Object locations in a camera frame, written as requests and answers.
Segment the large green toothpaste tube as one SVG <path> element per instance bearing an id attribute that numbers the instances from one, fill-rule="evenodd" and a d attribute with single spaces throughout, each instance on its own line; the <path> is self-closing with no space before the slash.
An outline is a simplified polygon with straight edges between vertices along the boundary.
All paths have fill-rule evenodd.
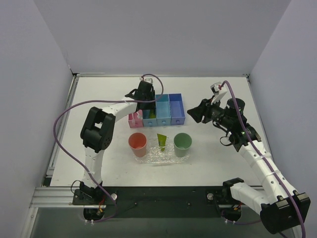
<path id="1" fill-rule="evenodd" d="M 149 118 L 150 119 L 155 119 L 157 116 L 156 116 L 156 111 L 155 110 L 150 110 L 150 113 L 149 113 Z"/>

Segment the orange plastic cup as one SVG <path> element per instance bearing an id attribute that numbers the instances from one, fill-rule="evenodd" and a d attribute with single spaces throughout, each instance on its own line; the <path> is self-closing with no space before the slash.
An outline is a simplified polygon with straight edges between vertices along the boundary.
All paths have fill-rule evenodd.
<path id="1" fill-rule="evenodd" d="M 128 144 L 135 156 L 141 158 L 146 155 L 147 138 L 144 134 L 139 132 L 131 134 L 128 138 Z"/>

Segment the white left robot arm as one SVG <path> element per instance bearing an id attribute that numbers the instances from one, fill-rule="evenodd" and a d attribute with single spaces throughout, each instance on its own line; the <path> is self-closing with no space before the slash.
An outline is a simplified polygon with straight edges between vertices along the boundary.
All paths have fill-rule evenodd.
<path id="1" fill-rule="evenodd" d="M 121 103 L 90 108 L 80 133 L 85 147 L 85 171 L 74 193 L 74 205 L 96 205 L 104 199 L 105 193 L 100 189 L 103 156 L 111 144 L 115 123 L 138 110 L 153 109 L 154 99 L 153 84 L 140 81 L 138 88 L 126 94 Z"/>

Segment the aluminium table frame rail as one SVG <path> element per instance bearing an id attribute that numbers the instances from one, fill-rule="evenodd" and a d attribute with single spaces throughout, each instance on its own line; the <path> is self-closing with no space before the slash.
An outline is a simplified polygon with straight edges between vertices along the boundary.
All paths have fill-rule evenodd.
<path id="1" fill-rule="evenodd" d="M 79 77 L 72 100 L 74 109 L 69 111 L 67 121 L 56 133 L 59 144 L 50 183 L 54 193 L 66 196 L 65 189 L 76 187 L 83 177 L 85 152 L 80 131 L 89 109 L 120 100 L 139 82 L 138 77 Z M 232 146 L 223 146 L 223 131 L 211 123 L 196 123 L 187 116 L 181 126 L 144 127 L 139 131 L 148 138 L 149 148 L 157 144 L 159 133 L 167 136 L 168 145 L 172 145 L 176 134 L 187 133 L 193 140 L 190 154 L 183 163 L 158 164 L 136 159 L 128 146 L 128 137 L 134 130 L 128 126 L 127 118 L 123 118 L 115 124 L 112 142 L 104 153 L 102 178 L 105 186 L 218 186 L 226 180 L 241 178 L 249 186 L 263 188 L 269 200 L 277 195 L 271 186 L 280 189 L 274 176 L 262 176 L 251 164 L 250 155 L 238 153 Z"/>

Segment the light blue drawer bin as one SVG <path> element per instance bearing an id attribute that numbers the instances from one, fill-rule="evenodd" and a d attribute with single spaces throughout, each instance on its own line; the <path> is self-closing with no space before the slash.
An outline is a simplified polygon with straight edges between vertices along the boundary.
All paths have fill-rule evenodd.
<path id="1" fill-rule="evenodd" d="M 170 101 L 168 94 L 163 94 L 160 99 L 159 95 L 156 95 L 156 117 L 158 126 L 169 126 L 171 125 L 171 111 Z"/>

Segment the small green toothpaste tube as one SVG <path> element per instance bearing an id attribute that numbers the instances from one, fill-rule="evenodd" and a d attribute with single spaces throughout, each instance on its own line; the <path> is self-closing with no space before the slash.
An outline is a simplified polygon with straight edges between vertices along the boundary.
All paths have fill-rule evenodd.
<path id="1" fill-rule="evenodd" d="M 160 150 L 165 151 L 167 136 L 163 134 L 157 134 L 157 138 L 158 138 L 158 146 Z"/>

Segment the dark blue drawer bin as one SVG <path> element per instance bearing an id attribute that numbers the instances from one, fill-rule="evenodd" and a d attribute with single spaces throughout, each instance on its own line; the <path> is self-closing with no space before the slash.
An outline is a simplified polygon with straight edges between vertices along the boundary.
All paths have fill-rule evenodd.
<path id="1" fill-rule="evenodd" d="M 169 94 L 171 125 L 183 125 L 185 122 L 185 112 L 183 100 L 180 93 Z"/>

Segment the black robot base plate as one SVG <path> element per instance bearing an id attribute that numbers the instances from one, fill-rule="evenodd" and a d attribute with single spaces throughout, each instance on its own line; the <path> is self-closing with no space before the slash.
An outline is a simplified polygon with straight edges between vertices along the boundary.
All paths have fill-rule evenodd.
<path id="1" fill-rule="evenodd" d="M 112 196 L 100 189 L 94 197 L 79 189 L 74 191 L 72 204 L 84 207 L 87 220 L 115 218 L 218 218 L 239 220 L 241 203 L 229 198 L 221 186 L 168 187 L 105 187 Z"/>

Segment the clear textured tray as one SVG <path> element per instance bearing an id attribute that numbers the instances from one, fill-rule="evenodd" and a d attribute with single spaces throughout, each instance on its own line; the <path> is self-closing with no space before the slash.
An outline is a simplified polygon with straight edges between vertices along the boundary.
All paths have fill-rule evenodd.
<path id="1" fill-rule="evenodd" d="M 184 157 L 177 157 L 174 151 L 173 142 L 167 140 L 165 148 L 162 151 L 158 141 L 151 139 L 147 143 L 147 152 L 143 157 L 133 155 L 133 158 L 139 163 L 148 164 L 181 164 L 186 162 L 191 157 L 188 152 Z"/>

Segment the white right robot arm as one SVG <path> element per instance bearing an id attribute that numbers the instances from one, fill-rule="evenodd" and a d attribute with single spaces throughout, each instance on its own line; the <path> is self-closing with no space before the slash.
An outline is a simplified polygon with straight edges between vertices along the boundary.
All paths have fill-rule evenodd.
<path id="1" fill-rule="evenodd" d="M 197 123 L 212 122 L 213 126 L 223 130 L 229 144 L 246 160 L 265 191 L 265 195 L 262 195 L 241 178 L 233 178 L 223 182 L 225 196 L 242 202 L 258 213 L 271 234 L 300 226 L 305 237 L 304 222 L 310 198 L 306 193 L 299 193 L 277 168 L 261 137 L 247 122 L 244 107 L 245 102 L 241 99 L 229 99 L 225 108 L 221 108 L 219 102 L 203 99 L 187 113 Z"/>

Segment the teal drawer bin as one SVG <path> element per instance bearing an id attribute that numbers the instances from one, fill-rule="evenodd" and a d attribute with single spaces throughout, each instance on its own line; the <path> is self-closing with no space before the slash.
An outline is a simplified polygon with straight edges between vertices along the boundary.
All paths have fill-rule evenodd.
<path id="1" fill-rule="evenodd" d="M 150 119 L 149 118 L 150 110 L 143 110 L 143 125 L 144 127 L 155 127 L 157 126 L 157 118 Z"/>

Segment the green plastic cup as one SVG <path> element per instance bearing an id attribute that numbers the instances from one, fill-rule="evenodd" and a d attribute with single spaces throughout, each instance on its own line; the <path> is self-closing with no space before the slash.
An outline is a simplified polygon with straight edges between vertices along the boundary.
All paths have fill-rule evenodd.
<path id="1" fill-rule="evenodd" d="M 189 153 L 189 149 L 192 145 L 192 138 L 186 133 L 179 133 L 175 135 L 173 144 L 175 155 L 182 158 Z"/>

